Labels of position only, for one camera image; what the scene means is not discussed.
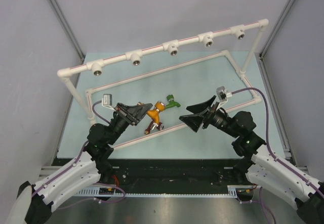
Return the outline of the yellow water faucet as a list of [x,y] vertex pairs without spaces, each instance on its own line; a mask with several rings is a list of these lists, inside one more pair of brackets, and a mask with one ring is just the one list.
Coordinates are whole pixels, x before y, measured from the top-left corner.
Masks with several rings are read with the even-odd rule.
[[138,102],[137,106],[145,106],[146,108],[148,108],[148,110],[146,111],[146,115],[151,118],[151,120],[155,125],[159,125],[160,123],[159,114],[166,109],[166,105],[162,101],[157,101],[155,105],[152,105],[151,103],[144,104]]

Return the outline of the white PVC pipe frame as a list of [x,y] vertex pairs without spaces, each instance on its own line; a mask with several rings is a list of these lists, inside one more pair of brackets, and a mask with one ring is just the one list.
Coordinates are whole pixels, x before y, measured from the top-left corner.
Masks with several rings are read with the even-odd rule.
[[[58,70],[57,75],[61,79],[61,81],[65,84],[65,86],[68,88],[68,90],[70,91],[72,96],[76,99],[76,101],[81,106],[81,108],[85,111],[90,124],[94,125],[97,122],[97,118],[94,113],[94,110],[92,109],[92,105],[93,105],[92,94],[93,93],[96,93],[96,92],[99,92],[99,91],[102,91],[105,89],[109,89],[109,88],[112,88],[115,86],[123,85],[126,83],[130,83],[133,81],[148,78],[151,76],[155,76],[158,74],[162,74],[164,72],[172,71],[172,70],[182,68],[185,66],[193,65],[193,64],[203,62],[203,61],[206,61],[209,59],[214,59],[214,58],[217,58],[220,56],[224,56],[228,60],[228,62],[232,65],[237,76],[242,80],[242,82],[244,83],[246,88],[249,89],[249,91],[252,95],[252,100],[244,102],[241,105],[236,105],[236,106],[229,108],[230,111],[238,110],[238,109],[241,109],[241,108],[253,105],[253,104],[258,104],[261,102],[261,97],[257,94],[256,90],[254,90],[252,88],[252,85],[250,84],[250,82],[246,76],[246,69],[252,59],[252,56],[257,48],[257,45],[260,42],[262,34],[266,30],[268,24],[269,24],[269,21],[267,19],[262,19],[257,22],[236,25],[236,26],[233,26],[233,27],[230,27],[227,29],[223,29],[223,30],[201,33],[196,36],[189,37],[189,38],[184,38],[184,39],[180,39],[180,40],[177,40],[177,39],[171,40],[171,41],[167,41],[160,45],[153,46],[150,48],[133,50],[133,51],[129,51],[124,54],[113,56],[110,58],[94,60],[94,61],[90,61],[87,63],[83,63],[79,66],[60,69],[60,70]],[[251,29],[257,29],[258,32],[257,32],[257,35],[254,39],[254,42],[250,48],[250,51],[249,51],[242,67],[239,67],[239,65],[235,62],[235,60],[233,59],[232,55],[230,54],[230,52],[228,50],[222,50],[218,53],[204,56],[201,58],[197,58],[192,61],[183,62],[183,63],[173,65],[173,66],[170,66],[167,68],[148,72],[146,74],[138,75],[138,76],[135,76],[132,78],[127,78],[127,79],[121,80],[119,82],[114,82],[114,83],[107,84],[104,86],[88,89],[86,91],[86,96],[84,98],[80,95],[80,93],[77,91],[77,89],[75,88],[75,86],[72,84],[72,82],[70,80],[70,78],[73,75],[81,74],[86,71],[92,71],[92,73],[95,76],[99,76],[99,75],[101,75],[102,69],[104,67],[111,65],[111,64],[123,62],[123,61],[130,61],[133,63],[133,65],[139,65],[142,57],[151,55],[154,53],[168,52],[171,56],[175,56],[178,53],[178,48],[180,46],[185,46],[187,44],[201,42],[204,44],[205,47],[209,48],[213,44],[215,38],[226,36],[226,35],[233,35],[238,40],[241,40],[244,38],[245,32],[247,30],[251,30]]]

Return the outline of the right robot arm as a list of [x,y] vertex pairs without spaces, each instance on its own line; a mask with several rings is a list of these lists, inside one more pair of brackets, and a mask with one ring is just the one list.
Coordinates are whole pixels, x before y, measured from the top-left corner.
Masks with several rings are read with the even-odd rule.
[[254,132],[250,112],[230,117],[215,97],[186,109],[190,113],[179,119],[194,132],[211,125],[235,139],[232,146],[242,157],[233,172],[237,183],[249,181],[267,189],[290,204],[305,223],[323,223],[323,182],[275,154]]

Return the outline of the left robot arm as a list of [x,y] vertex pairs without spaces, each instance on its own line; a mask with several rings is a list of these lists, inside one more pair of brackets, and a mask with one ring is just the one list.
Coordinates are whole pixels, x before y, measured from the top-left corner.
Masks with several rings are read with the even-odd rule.
[[56,172],[34,184],[19,187],[10,223],[45,223],[66,200],[93,184],[107,183],[112,177],[108,158],[112,145],[128,126],[136,126],[152,104],[127,106],[117,103],[110,122],[95,123],[89,129],[80,152]]

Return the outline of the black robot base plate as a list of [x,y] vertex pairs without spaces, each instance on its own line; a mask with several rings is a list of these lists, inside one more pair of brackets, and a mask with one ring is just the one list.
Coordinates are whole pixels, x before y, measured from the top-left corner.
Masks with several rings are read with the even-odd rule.
[[128,194],[224,194],[228,186],[249,186],[234,167],[237,159],[109,159],[100,181]]

